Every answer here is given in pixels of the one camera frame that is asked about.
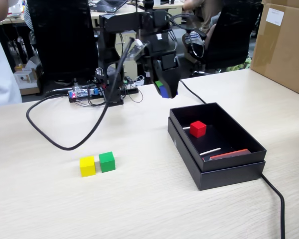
open box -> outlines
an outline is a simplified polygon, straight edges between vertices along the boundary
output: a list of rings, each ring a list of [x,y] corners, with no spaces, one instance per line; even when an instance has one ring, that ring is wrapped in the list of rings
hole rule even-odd
[[[200,138],[183,129],[198,120],[207,125]],[[255,180],[262,174],[266,150],[217,103],[171,109],[168,132],[199,190]],[[199,155],[216,148],[221,149]],[[251,153],[209,160],[242,149]]]

yellow cube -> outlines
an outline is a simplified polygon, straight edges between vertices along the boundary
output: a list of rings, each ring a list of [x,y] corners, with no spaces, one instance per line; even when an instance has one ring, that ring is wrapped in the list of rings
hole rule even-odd
[[[82,177],[88,177],[96,174],[93,156],[80,158],[80,171]]]

green cube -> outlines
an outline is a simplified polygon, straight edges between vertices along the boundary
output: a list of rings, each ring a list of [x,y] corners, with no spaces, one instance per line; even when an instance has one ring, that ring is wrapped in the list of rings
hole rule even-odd
[[[155,81],[155,84],[157,85],[158,88],[163,85],[161,81]]]
[[[102,173],[115,170],[115,161],[112,152],[99,154]]]

red cube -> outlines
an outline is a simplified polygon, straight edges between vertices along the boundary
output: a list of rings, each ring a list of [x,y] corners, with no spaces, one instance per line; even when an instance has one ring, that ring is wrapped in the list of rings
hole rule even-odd
[[[190,124],[190,133],[196,138],[199,138],[206,134],[206,128],[207,126],[204,123],[196,121]]]

blue part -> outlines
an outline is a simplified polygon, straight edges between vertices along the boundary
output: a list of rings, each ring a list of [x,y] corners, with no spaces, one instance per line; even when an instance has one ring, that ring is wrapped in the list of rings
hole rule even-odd
[[[159,90],[160,90],[160,95],[161,95],[163,98],[169,98],[165,86],[160,86],[160,87],[159,87]]]

